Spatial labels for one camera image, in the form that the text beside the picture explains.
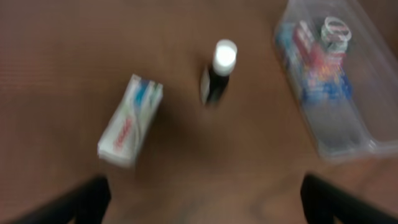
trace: container lid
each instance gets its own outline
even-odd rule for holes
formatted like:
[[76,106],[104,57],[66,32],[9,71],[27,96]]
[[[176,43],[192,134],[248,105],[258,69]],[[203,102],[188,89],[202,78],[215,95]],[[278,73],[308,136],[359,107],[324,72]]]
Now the container lid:
[[213,69],[221,76],[228,76],[235,67],[238,48],[230,40],[220,40],[217,43],[213,58]]

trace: plastic storage bin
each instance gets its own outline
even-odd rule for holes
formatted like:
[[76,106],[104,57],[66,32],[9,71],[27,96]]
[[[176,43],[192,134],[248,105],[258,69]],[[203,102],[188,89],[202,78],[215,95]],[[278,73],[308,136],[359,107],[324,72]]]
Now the plastic storage bin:
[[290,0],[275,44],[322,157],[398,152],[398,63],[355,0]]

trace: toiletry item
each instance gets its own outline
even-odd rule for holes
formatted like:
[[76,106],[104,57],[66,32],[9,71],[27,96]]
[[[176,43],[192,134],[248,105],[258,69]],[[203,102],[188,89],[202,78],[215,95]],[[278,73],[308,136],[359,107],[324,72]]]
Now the toiletry item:
[[351,38],[349,27],[341,19],[331,16],[325,19],[321,39],[326,48],[327,63],[342,66]]
[[236,45],[230,40],[220,40],[217,43],[213,63],[205,68],[201,78],[203,104],[216,103],[221,98],[234,69],[237,52]]
[[131,77],[122,102],[98,142],[99,158],[122,167],[133,165],[162,100],[162,90],[159,83],[137,75]]
[[300,21],[293,32],[293,42],[307,65],[312,64],[312,55],[317,54],[313,53],[314,46],[317,44],[313,33],[314,31],[310,29],[305,21]]

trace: toothpaste box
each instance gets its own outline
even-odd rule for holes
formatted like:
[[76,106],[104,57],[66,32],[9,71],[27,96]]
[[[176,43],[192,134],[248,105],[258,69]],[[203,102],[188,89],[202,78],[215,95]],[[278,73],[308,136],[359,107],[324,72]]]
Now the toothpaste box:
[[112,164],[134,164],[163,97],[163,86],[132,75],[127,90],[98,142],[98,156]]

